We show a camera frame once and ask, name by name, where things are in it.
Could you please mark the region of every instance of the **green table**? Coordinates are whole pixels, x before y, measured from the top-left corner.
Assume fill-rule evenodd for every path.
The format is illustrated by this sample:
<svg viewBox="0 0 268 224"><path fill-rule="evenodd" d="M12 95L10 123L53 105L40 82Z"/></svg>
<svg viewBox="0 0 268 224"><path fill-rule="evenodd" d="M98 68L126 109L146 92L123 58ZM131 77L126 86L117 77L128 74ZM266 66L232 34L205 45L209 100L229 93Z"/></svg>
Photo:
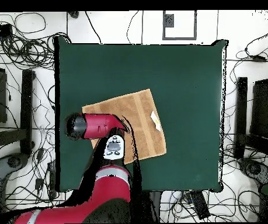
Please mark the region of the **green table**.
<svg viewBox="0 0 268 224"><path fill-rule="evenodd" d="M78 188L92 153L90 141L64 135L64 118L86 104L148 88L167 154L140 161L142 189L219 189L225 40L205 46L145 46L67 44L59 38L59 46L60 191Z"/></svg>

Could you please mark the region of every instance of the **tan cloth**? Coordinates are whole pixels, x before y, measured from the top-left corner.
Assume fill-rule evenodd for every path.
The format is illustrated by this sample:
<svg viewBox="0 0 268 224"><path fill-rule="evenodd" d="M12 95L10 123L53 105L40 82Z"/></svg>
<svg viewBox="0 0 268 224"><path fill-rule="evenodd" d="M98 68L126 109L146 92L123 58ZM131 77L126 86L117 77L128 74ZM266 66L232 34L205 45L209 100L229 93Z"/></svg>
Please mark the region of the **tan cloth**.
<svg viewBox="0 0 268 224"><path fill-rule="evenodd" d="M159 115L156 112L150 89L83 106L82 111L89 114L115 114L119 119L123 119L122 116L125 116L134 130L139 160L166 153L162 126L161 131L158 131L151 119L152 111L154 111L158 120ZM126 133L124 139L126 142L124 164L128 164L133 162L132 137ZM93 139L91 142L94 148L98 139Z"/></svg>

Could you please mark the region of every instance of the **black cable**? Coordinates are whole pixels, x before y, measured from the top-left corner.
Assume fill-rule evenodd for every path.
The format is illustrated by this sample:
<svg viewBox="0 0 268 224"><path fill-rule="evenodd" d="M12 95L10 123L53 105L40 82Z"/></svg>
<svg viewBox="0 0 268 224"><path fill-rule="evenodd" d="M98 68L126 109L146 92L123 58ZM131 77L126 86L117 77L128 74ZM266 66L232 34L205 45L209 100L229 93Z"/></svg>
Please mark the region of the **black cable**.
<svg viewBox="0 0 268 224"><path fill-rule="evenodd" d="M88 20L89 20L89 23L90 23L90 26L91 26L91 28L93 29L93 31L95 32L95 34L97 35L97 37L99 38L99 43L101 44L102 41L100 40L100 37L99 37L98 33L97 33L97 32L95 31L95 29L94 29L94 27L93 27L93 25L92 25L92 23L91 23L91 20L90 20L88 14L87 14L87 11L85 11L85 15L87 16L87 18L88 18Z"/></svg>
<svg viewBox="0 0 268 224"><path fill-rule="evenodd" d="M50 87L50 89L48 90L48 92L47 92L47 99L48 99L49 102L51 102L52 104L55 104L55 102L53 102L53 101L50 99L50 91L51 91L51 89L52 89L53 87L55 87L55 85L52 85L52 87Z"/></svg>
<svg viewBox="0 0 268 224"><path fill-rule="evenodd" d="M43 19L44 28L42 28L41 30L28 32L28 33L37 33L46 28L46 21L44 17L38 13L34 13L34 12L22 13L18 15L15 18L15 20L13 20L11 15L4 15L4 16L10 16L13 24L8 23L8 22L0 22L0 24L4 24L4 23L10 24L16 30L15 34L13 34L12 37L8 39L2 39L2 40L0 39L0 48L2 48L2 51L4 52L4 54L6 54L7 57L11 60L11 62L7 62L7 63L5 63L4 61L4 64L14 64L14 66L16 66L16 64L19 64L21 66L27 66L30 68L42 67L42 68L50 69L54 65L54 50L50 47L50 43L54 45L54 38L58 36L63 37L68 43L71 43L71 40L65 33L62 33L62 32L59 32L50 36L45 36L42 38L37 38L37 39L26 38L24 34L28 34L28 33L22 32L16 27L17 18L21 15L39 15Z"/></svg>
<svg viewBox="0 0 268 224"><path fill-rule="evenodd" d="M128 25L128 28L127 28L127 40L128 40L128 42L129 42L130 44L131 44L131 42L130 42L130 40L128 39L128 30L130 29L131 21L130 21L130 24Z"/></svg>

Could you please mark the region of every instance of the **white floor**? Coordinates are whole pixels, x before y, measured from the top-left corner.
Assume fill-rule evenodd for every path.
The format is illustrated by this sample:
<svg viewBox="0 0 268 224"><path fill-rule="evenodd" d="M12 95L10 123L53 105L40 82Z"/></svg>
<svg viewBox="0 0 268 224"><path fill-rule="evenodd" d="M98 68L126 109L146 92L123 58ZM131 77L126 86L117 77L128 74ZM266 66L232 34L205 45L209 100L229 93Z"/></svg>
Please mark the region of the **white floor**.
<svg viewBox="0 0 268 224"><path fill-rule="evenodd" d="M227 93L234 89L234 83L230 80L229 73L234 68L235 64L239 61L236 57L236 53L240 50L244 50L247 43L251 42L255 38L258 38L268 33L268 10L254 11L254 10L198 10L197 11L197 40L184 41L184 40L162 40L162 11L124 11L124 12L88 12L91 22L98 33L101 42L104 44L128 44L129 41L132 44L204 44L209 45L216 39L227 39L229 40L229 46L227 49ZM13 24L13 19L20 13L0 13L0 22L9 22ZM39 12L46 20L46 28L43 31L32 34L25 34L27 38L36 39L39 37L45 37L56 32L68 33L73 43L98 43L99 39L92 30L90 23L85 15L85 12L79 13L79 18L73 19L66 12ZM185 15L185 12L176 12L176 19L180 19L180 15ZM128 30L128 25L131 18L134 16L131 26ZM33 32L40 30L44 27L42 18L39 15L29 14L23 15L18 19L16 23L17 27L23 32ZM255 41L249 46L249 52L253 55L262 52L268 47L268 37L261 40ZM245 57L244 52L238 54L239 58ZM13 64L5 65L4 61L8 62L6 55L0 54L0 67L6 69L8 76L8 84L18 88L21 87L22 71L17 69ZM37 79L34 81L34 93L37 95L33 97L34 107L40 106L36 112L34 112L33 120L33 140L37 144L34 151L37 149L41 142L41 136L43 140L47 136L50 138L51 144L55 144L54 130L48 131L46 128L54 128L54 112L51 108L51 104L48 101L46 92L49 88L54 85L54 72L52 70L37 68L35 69ZM255 81L268 78L268 62L253 62L244 61L235 68L235 76L246 76L248 77L248 99L252 99L252 88ZM233 81L236 81L234 74L231 74ZM17 125L20 125L20 93L12 87L8 87L12 100L7 102L7 106L11 110L16 119ZM51 90L50 98L54 101L54 90ZM235 105L235 93L230 94L226 98L225 108L229 108ZM250 124L250 110L252 102L248 103L248 130ZM230 108L226 111L226 114L232 115L230 118L226 118L225 121L225 132L234 133L234 110ZM15 128L15 123L11 114L8 112L8 120L6 124L0 124L0 131ZM225 139L224 144L230 144L229 139ZM47 142L44 144L44 148L50 148L51 145ZM8 155L12 152L19 151L19 143L13 143L0 150L0 158ZM39 171L44 176L47 163L54 159L55 152L50 149L50 154L47 155L46 159L39 166ZM34 190L36 175L32 171L32 160L29 161L27 166L13 173L11 175L11 181L9 181L6 193L10 195L18 186L27 187L30 192L36 195ZM253 180L245 177L238 169L234 169L235 162L224 165L223 168L223 181L224 190L220 193L204 193L207 202L210 207L210 212L214 215L222 216L215 217L211 216L210 221L228 221L233 222L244 222L244 218L238 210L237 202L234 200L234 193L236 197L239 193L245 190L253 190L257 192L256 184ZM48 199L46 188L42 190L39 197ZM29 194L28 191L18 188L8 198L8 208L22 209L30 208L35 203L36 198ZM68 198L71 192L62 193L58 200L65 200ZM172 213L167 211L177 201L179 193L173 193L171 191L165 191L161 198L161 219L162 222L203 222L198 217L194 219L192 217L184 218L185 216L194 215L192 209L186 208L183 210L180 205L177 205ZM252 204L258 211L259 199L252 193L244 193L241 196L240 201L245 205ZM41 206L51 205L48 203L40 203ZM248 221L256 221L257 216L248 210L243 212L244 217Z"/></svg>

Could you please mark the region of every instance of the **power cord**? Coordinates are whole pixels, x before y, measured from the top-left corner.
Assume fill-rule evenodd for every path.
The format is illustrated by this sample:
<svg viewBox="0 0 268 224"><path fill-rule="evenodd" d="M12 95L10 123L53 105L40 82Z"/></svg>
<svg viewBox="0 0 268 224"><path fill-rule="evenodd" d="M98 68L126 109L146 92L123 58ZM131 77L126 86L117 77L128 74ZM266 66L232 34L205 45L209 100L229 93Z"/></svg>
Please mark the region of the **power cord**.
<svg viewBox="0 0 268 224"><path fill-rule="evenodd" d="M90 25L91 25L91 28L93 29L94 33L95 33L95 34L97 35L97 37L99 38L99 43L101 44L102 41L100 40L100 37L99 37L98 33L97 33L97 32L95 31L95 29L94 29L94 27L93 27L93 25L92 25L92 23L91 23L91 20L90 20L88 14L87 14L87 11L85 11L85 15L87 16L87 18L88 18L88 20L89 20L89 23L90 23Z"/></svg>

